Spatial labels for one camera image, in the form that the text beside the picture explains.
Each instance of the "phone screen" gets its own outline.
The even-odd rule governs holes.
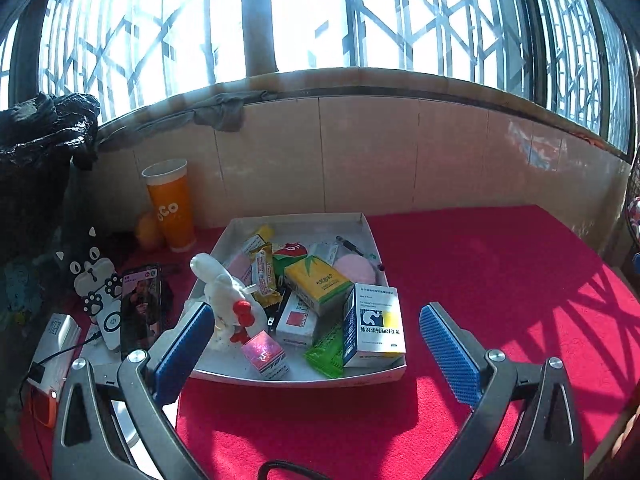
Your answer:
[[[122,277],[120,353],[149,350],[162,332],[161,280],[157,267],[134,269]]]

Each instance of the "orange cup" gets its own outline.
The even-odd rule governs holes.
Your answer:
[[[187,183],[187,161],[164,160],[142,172],[160,229],[174,253],[188,251],[196,242]]]

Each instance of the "white stuffed toy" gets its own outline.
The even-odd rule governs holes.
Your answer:
[[[227,272],[210,254],[196,254],[191,270],[205,282],[204,296],[216,315],[216,329],[208,343],[213,350],[241,346],[267,329],[267,315],[244,283]]]

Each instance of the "beige wall tile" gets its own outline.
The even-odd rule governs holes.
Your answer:
[[[487,121],[483,108],[420,101],[414,210],[479,203]]]
[[[622,213],[626,193],[626,183],[629,179],[631,166],[619,158],[606,153],[613,158],[607,161],[612,164],[614,171],[607,189],[606,196],[602,201],[599,211],[596,213],[595,224],[589,231],[585,242],[589,244],[597,253],[604,254],[611,237],[615,237],[614,228]]]
[[[185,158],[194,224],[206,228],[229,221],[213,128],[190,123],[145,140],[134,148],[134,153],[138,174],[156,162]]]
[[[533,123],[490,110],[488,124],[479,199],[485,205],[523,204]]]
[[[328,212],[411,211],[419,112],[417,99],[320,98]]]
[[[566,134],[544,124],[533,124],[533,138],[529,157],[529,171],[525,185],[525,202],[539,205],[554,214],[555,195],[550,194],[557,185],[558,161],[562,140]]]
[[[581,238],[593,228],[608,193],[616,172],[613,159],[619,160],[582,139],[564,134],[559,178],[547,190],[549,207],[556,218]]]
[[[137,216],[150,208],[133,150],[100,153],[85,182],[100,231],[132,231]]]
[[[235,216],[324,211],[318,98],[248,105],[239,132],[216,132]]]

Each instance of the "pink sponge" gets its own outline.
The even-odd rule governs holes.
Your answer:
[[[366,258],[358,254],[345,254],[338,258],[334,268],[353,283],[376,284],[376,271]]]

